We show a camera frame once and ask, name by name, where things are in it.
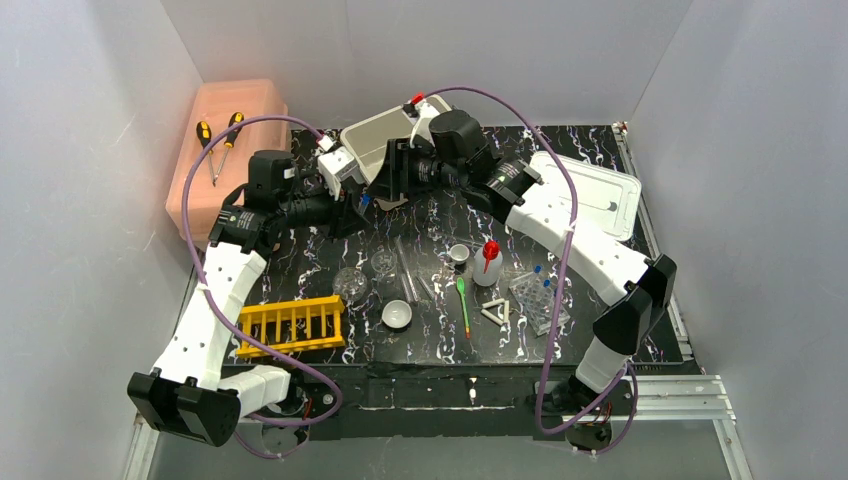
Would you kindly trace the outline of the white ceramic evaporating dish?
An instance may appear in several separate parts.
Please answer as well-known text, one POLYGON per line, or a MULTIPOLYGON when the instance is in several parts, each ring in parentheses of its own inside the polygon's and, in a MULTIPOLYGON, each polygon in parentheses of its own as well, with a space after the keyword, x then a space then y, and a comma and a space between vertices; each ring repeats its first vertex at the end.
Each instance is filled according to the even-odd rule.
POLYGON ((412 320, 412 308, 404 300, 392 300, 386 303, 381 313, 382 323, 393 330, 407 328, 412 320))

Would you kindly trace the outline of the yellow test tube rack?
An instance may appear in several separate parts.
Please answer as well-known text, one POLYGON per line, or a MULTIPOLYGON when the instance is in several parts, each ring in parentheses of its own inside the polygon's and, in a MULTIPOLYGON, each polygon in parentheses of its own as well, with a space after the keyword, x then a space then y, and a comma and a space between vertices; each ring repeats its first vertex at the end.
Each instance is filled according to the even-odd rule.
POLYGON ((244 307, 240 330, 283 353, 333 349, 345 345, 339 295, 244 307))

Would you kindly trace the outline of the beige plastic bin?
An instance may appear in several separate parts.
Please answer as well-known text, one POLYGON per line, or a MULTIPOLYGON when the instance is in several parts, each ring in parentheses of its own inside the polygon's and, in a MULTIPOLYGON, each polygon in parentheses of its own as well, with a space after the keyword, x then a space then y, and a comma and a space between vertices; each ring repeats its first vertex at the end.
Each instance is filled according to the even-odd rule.
MULTIPOLYGON (((426 99, 441 114, 452 110, 439 95, 431 95, 426 99)), ((377 177, 382 168, 387 142, 390 139, 409 138, 412 123, 404 115, 401 106, 346 127, 340 134, 342 144, 360 162, 362 174, 368 184, 377 177)))

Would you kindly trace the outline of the white bin lid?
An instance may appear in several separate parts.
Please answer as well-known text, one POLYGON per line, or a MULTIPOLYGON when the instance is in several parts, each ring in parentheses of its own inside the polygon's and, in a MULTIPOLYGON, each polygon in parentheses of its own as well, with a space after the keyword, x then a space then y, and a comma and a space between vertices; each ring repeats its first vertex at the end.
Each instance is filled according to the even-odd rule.
MULTIPOLYGON (((559 162, 569 173, 577 194, 578 218, 591 221, 619 241, 634 233, 642 184, 634 176, 564 155, 559 162)), ((530 166, 541 175, 543 186, 536 194, 544 202, 535 217, 549 226, 560 226, 570 219, 571 191, 557 162, 546 152, 532 155, 530 166)))

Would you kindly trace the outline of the yellow black screwdriver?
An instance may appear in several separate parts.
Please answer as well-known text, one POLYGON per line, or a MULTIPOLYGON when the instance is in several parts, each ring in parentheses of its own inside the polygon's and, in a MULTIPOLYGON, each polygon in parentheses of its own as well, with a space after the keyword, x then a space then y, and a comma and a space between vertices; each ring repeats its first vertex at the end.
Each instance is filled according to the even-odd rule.
MULTIPOLYGON (((205 149, 211 142, 213 138, 213 134, 209 124, 206 121, 198 121, 196 124, 196 136, 198 141, 203 149, 205 149)), ((216 174, 215 167, 213 163, 213 150, 209 150, 206 155, 206 162, 209 170, 210 181, 213 186, 216 186, 216 174)))
POLYGON ((234 148, 236 140, 241 132, 241 128, 234 128, 234 125, 241 123, 245 119, 245 116, 242 112, 236 111, 234 112, 229 120, 228 127, 231 128, 231 131, 227 134, 224 141, 224 153, 219 162, 217 169, 215 170, 216 178, 220 176, 226 160, 229 156, 230 151, 234 148))

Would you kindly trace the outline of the red capped wash bottle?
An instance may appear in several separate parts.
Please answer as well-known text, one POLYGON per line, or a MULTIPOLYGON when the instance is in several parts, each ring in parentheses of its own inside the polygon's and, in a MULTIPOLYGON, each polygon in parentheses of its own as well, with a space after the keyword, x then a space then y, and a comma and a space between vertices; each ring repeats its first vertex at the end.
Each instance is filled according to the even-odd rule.
POLYGON ((493 286, 499 279, 503 254, 496 241, 487 241, 477 250, 473 265, 473 282, 480 287, 493 286))

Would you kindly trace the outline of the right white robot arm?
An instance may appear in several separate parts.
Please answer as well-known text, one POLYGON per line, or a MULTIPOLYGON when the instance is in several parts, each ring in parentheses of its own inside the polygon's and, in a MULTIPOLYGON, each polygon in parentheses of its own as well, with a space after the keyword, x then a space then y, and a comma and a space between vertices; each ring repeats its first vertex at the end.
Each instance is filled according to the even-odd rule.
POLYGON ((561 161, 543 169, 497 155, 479 122, 462 110, 437 115, 428 130, 428 137, 388 140, 378 179, 389 199, 456 189, 469 206, 557 254, 592 286, 607 308, 570 383, 600 394, 667 312, 676 263, 666 255, 651 259, 576 218, 576 191, 561 161))

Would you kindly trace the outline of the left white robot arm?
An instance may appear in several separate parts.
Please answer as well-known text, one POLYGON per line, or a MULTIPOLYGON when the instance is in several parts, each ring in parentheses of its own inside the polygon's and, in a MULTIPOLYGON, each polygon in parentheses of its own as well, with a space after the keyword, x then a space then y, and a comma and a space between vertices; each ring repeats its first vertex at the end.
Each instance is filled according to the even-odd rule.
POLYGON ((300 226, 327 226, 350 234, 365 227, 362 188, 342 182, 339 193, 300 192, 303 174, 291 153, 260 150, 248 161, 247 180, 221 202, 205 255, 188 246, 198 278, 169 344, 147 373, 134 373, 127 394, 155 430, 224 445, 239 421, 284 401, 291 368, 324 383, 330 409, 302 420, 268 419, 278 427, 322 422, 342 404, 329 377, 241 331, 246 297, 265 270, 282 235, 300 226))

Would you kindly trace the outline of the small glass beaker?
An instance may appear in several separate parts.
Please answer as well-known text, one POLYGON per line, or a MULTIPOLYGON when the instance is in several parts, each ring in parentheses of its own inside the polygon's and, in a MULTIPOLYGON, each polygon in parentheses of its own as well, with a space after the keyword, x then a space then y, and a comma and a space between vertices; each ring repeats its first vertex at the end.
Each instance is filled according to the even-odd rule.
POLYGON ((391 278, 397 273, 398 260, 391 249, 380 249, 371 258, 371 268, 375 278, 391 278))

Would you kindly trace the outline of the right yellow black screwdriver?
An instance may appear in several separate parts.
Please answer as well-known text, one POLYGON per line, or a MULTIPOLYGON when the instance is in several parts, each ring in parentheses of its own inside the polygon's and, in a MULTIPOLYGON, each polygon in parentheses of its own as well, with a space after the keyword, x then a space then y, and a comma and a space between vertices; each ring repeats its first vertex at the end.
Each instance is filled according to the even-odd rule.
POLYGON ((236 111, 234 112, 229 120, 228 127, 231 128, 231 131, 227 134, 224 141, 224 153, 219 162, 217 169, 215 170, 216 178, 220 176, 226 160, 229 156, 230 151, 234 148, 236 140, 241 132, 241 128, 234 128, 234 125, 241 123, 245 119, 245 116, 242 112, 236 111))

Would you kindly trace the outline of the left yellow black screwdriver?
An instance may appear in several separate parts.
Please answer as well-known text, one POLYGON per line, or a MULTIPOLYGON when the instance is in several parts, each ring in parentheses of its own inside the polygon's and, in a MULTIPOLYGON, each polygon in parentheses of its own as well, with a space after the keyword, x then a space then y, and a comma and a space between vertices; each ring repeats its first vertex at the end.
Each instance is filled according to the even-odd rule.
MULTIPOLYGON (((203 149, 205 149, 211 142, 213 138, 213 134, 209 124, 206 121, 198 121, 196 124, 196 136, 198 141, 203 149)), ((209 150, 206 155, 206 162, 209 170, 210 181, 213 186, 216 186, 216 174, 215 167, 213 163, 213 150, 209 150)))

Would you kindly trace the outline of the round glass flask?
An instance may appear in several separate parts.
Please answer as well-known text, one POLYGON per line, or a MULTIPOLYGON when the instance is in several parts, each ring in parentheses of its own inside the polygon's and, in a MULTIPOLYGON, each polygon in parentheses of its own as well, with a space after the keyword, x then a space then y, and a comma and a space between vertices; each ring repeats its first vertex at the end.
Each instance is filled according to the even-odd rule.
POLYGON ((364 298, 370 288, 369 279, 357 268, 341 269, 332 282, 333 293, 346 304, 355 304, 364 298))

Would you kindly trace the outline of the clear well plate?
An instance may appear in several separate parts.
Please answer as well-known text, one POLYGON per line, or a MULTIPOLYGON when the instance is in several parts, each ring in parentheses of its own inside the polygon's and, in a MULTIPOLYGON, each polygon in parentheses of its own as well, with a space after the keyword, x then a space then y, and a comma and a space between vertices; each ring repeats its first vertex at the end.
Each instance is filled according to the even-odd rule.
POLYGON ((536 337, 549 333, 554 310, 554 285, 551 283, 551 288, 543 288, 545 279, 549 278, 528 272, 509 282, 509 290, 518 301, 520 310, 526 316, 536 337))

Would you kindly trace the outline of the white clay triangle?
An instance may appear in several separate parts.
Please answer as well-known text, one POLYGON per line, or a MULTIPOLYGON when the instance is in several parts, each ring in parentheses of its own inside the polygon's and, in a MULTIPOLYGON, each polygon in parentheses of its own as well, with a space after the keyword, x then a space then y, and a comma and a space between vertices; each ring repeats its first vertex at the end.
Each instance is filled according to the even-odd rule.
POLYGON ((498 298, 485 302, 480 307, 481 314, 494 324, 502 327, 509 323, 511 313, 510 302, 504 298, 498 298))

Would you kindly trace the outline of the small white crucible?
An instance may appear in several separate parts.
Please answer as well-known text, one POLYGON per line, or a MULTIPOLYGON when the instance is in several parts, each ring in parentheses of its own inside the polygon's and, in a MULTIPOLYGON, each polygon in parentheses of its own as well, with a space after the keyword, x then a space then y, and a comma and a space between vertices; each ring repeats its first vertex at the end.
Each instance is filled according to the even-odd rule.
POLYGON ((448 249, 448 257, 453 265, 464 265, 470 257, 470 249, 463 244, 452 245, 448 249))

